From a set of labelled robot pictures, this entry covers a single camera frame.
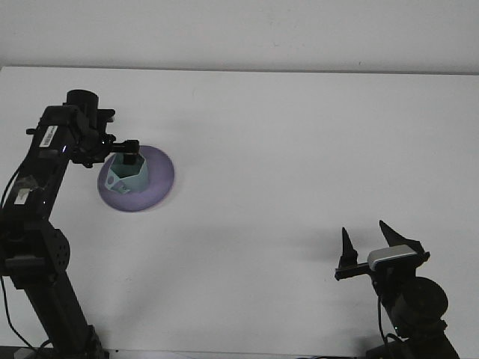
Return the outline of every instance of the purple plate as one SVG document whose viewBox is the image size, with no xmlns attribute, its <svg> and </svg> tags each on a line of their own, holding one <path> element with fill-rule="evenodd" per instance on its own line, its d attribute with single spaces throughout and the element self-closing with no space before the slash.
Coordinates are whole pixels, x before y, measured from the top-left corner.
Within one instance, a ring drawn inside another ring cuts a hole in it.
<svg viewBox="0 0 479 359">
<path fill-rule="evenodd" d="M 148 166 L 148 187 L 143 192 L 119 194 L 108 190 L 104 183 L 108 169 L 113 162 L 112 156 L 105 162 L 98 175 L 98 192 L 110 207 L 124 212 L 138 212 L 161 202 L 169 193 L 174 182 L 174 167 L 170 158 L 161 150 L 152 146 L 140 146 Z"/>
</svg>

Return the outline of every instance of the white wall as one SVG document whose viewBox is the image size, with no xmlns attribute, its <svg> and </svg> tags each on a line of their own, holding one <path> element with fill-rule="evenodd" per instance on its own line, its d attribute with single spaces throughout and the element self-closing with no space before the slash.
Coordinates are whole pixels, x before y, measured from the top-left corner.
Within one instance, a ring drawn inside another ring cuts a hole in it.
<svg viewBox="0 0 479 359">
<path fill-rule="evenodd" d="M 479 1 L 0 0 L 0 66 L 479 72 Z"/>
</svg>

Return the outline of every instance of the sticker label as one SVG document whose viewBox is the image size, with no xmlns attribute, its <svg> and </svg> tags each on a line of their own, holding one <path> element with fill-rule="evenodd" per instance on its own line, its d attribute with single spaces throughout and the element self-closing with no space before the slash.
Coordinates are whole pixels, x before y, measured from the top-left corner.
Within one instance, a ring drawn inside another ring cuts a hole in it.
<svg viewBox="0 0 479 359">
<path fill-rule="evenodd" d="M 40 143 L 40 147 L 49 147 L 52 143 L 53 136 L 55 136 L 55 132 L 57 132 L 58 126 L 48 126 L 48 129 L 43 136 L 43 140 Z"/>
<path fill-rule="evenodd" d="M 21 188 L 18 191 L 18 195 L 16 196 L 14 204 L 25 204 L 28 198 L 28 194 L 30 193 L 29 188 Z"/>
</svg>

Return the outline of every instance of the table surface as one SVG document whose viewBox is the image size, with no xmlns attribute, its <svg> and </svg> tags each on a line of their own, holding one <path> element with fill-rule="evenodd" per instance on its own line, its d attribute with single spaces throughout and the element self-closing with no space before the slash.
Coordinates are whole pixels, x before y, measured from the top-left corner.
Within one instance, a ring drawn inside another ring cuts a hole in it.
<svg viewBox="0 0 479 359">
<path fill-rule="evenodd" d="M 64 178 L 51 221 L 106 348 L 364 354 L 381 343 L 373 288 L 333 274 L 341 227 L 365 260 L 385 247 L 383 219 L 431 252 L 418 275 L 448 294 L 460 355 L 479 352 L 477 76 L 4 67 L 0 183 L 25 129 L 74 88 L 116 110 L 118 140 L 160 148 L 177 174 L 139 213 L 102 202 L 99 165 Z M 41 343 L 8 282 L 16 326 Z M 1 322 L 0 343 L 19 344 Z"/>
</svg>

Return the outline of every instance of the cable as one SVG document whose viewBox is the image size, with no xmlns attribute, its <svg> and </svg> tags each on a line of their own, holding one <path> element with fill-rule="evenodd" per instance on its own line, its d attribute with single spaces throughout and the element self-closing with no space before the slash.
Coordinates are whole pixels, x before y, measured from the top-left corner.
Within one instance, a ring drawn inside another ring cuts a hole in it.
<svg viewBox="0 0 479 359">
<path fill-rule="evenodd" d="M 20 168 L 22 167 L 22 165 L 20 165 L 16 170 L 15 172 L 13 172 L 13 175 L 12 177 L 8 180 L 8 183 L 7 183 L 7 186 L 5 187 L 5 190 L 3 191 L 3 194 L 1 196 L 1 200 L 0 200 L 0 208 L 3 209 L 3 204 L 5 202 L 5 198 L 7 197 L 7 193 L 8 193 L 8 189 L 10 188 L 13 180 L 15 179 L 16 175 L 19 173 L 20 171 Z M 45 357 L 42 353 L 40 353 L 38 350 L 36 350 L 24 337 L 22 337 L 22 335 L 15 329 L 15 327 L 13 326 L 12 324 L 12 321 L 10 319 L 10 311 L 8 309 L 8 299 L 7 299 L 7 290 L 5 289 L 5 282 L 3 280 L 3 276 L 0 275 L 0 282 L 1 282 L 1 290 L 3 292 L 3 302 L 4 302 L 4 306 L 5 306 L 5 314 L 7 316 L 7 322 L 8 322 L 8 325 L 10 326 L 10 329 L 12 330 L 12 332 L 15 333 L 15 335 L 18 336 L 18 338 L 20 338 L 21 341 L 24 342 L 24 344 L 27 345 L 27 347 L 32 350 L 33 352 L 35 352 L 36 356 L 41 356 L 42 358 L 44 359 L 48 359 L 47 357 Z"/>
<path fill-rule="evenodd" d="M 394 334 L 392 334 L 392 333 L 386 334 L 386 338 L 391 338 L 391 339 L 395 340 L 395 341 L 398 342 L 398 343 L 404 343 L 404 341 L 402 341 L 401 338 L 399 338 L 397 335 L 394 335 Z"/>
<path fill-rule="evenodd" d="M 52 344 L 50 339 L 45 340 L 41 345 L 38 347 L 38 351 L 35 353 L 33 359 L 38 359 L 38 355 L 40 354 L 40 350 L 44 349 L 47 345 Z"/>
<path fill-rule="evenodd" d="M 15 176 L 20 172 L 20 168 L 22 165 L 18 166 L 18 168 L 13 172 L 12 177 L 8 180 L 7 187 L 5 187 L 5 190 L 3 191 L 3 195 L 1 196 L 1 201 L 0 201 L 0 207 L 3 209 L 3 203 L 5 202 L 5 198 L 7 197 L 7 192 L 8 189 L 10 188 L 13 180 L 15 179 Z"/>
<path fill-rule="evenodd" d="M 384 347 L 388 350 L 389 356 L 391 359 L 394 359 L 394 355 L 392 354 L 391 348 L 389 348 L 388 338 L 384 335 L 384 331 L 382 330 L 382 319 L 381 319 L 381 296 L 378 295 L 377 297 L 377 321 L 379 324 L 379 332 L 381 333 L 382 341 L 384 342 Z"/>
</svg>

